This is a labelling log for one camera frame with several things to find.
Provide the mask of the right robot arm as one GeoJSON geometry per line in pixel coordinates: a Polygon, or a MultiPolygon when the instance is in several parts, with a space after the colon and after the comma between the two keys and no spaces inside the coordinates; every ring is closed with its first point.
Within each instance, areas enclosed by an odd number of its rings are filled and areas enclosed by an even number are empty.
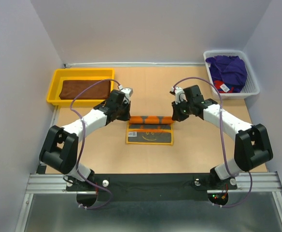
{"type": "Polygon", "coordinates": [[[235,143],[234,157],[224,159],[210,170],[209,184],[219,189],[226,179],[241,172],[248,172],[273,158],[273,152],[267,129],[262,124],[253,125],[245,122],[224,110],[213,99],[204,99],[199,86],[187,88],[172,87],[171,94],[175,100],[172,120],[184,121],[190,115],[212,123],[220,130],[220,135],[227,134],[235,143]]]}

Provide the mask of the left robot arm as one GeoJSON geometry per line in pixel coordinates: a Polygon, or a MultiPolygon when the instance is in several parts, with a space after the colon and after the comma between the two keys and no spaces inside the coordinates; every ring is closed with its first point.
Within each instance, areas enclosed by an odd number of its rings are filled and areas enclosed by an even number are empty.
{"type": "Polygon", "coordinates": [[[132,94],[131,88],[114,89],[105,101],[85,116],[71,108],[79,119],[63,127],[54,125],[49,129],[39,160],[61,174],[77,179],[77,185],[82,190],[90,190],[92,187],[106,190],[94,183],[94,171],[80,163],[85,138],[115,120],[130,120],[132,94]]]}

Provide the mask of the orange towel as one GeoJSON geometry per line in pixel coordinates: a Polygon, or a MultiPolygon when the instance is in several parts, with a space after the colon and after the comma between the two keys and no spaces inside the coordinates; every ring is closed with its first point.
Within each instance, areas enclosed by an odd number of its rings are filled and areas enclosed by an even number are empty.
{"type": "Polygon", "coordinates": [[[139,145],[173,145],[170,116],[131,116],[126,130],[126,143],[139,145]]]}

